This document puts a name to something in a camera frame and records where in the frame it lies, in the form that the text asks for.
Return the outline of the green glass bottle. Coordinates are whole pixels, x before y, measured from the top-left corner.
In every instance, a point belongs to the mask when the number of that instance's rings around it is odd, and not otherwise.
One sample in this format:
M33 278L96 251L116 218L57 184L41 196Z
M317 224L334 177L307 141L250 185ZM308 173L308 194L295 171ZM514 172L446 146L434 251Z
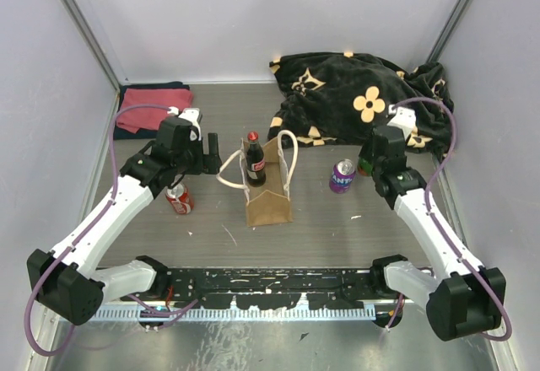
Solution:
M372 176L373 151L372 144L366 142L359 151L357 171L363 176Z

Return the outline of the dark cola bottle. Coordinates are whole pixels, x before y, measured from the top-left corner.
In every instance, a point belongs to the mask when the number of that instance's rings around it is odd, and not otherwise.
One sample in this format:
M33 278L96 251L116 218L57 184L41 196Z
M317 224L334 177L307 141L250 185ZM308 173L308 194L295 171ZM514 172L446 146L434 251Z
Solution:
M247 135L246 173L248 183L253 187L263 186L266 182L265 157L257 132Z

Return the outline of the brown canvas bag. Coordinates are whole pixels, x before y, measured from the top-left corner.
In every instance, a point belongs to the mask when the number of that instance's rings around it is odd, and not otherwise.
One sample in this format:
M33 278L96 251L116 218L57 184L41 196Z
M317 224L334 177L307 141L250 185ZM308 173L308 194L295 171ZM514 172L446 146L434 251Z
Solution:
M292 161L289 164L284 156L283 137L289 137L293 143ZM248 141L242 139L240 148L234 151L219 168L216 179L225 186L243 191L246 200L246 224L249 227L292 223L290 185L299 154L296 136L289 130L282 130L274 139L262 145L266 159L266 181L261 186L252 186L247 181L247 150ZM222 177L222 173L236 159L239 160L241 183L233 183Z

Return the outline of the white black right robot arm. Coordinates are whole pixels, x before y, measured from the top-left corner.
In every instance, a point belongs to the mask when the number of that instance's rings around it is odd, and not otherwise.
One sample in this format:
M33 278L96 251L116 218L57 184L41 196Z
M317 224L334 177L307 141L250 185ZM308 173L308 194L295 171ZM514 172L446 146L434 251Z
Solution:
M487 268L456 236L436 206L422 175L408 166L406 138L395 126L377 126L361 149L372 164L377 193L412 231L433 273L402 255L376 259L370 288L379 298L400 293L423 309L442 340L495 330L502 321L506 280Z

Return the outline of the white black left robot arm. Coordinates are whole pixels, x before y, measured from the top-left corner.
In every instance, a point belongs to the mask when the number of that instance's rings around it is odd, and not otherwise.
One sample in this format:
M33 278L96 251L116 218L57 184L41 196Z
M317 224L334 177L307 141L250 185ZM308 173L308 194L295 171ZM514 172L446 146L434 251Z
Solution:
M203 141L197 108L167 116L155 139L121 168L109 193L87 218L51 250L35 250L27 260L35 301L73 325L90 320L102 304L142 293L162 299L169 290L168 268L141 255L123 266L99 269L123 229L178 175L216 174L219 144Z

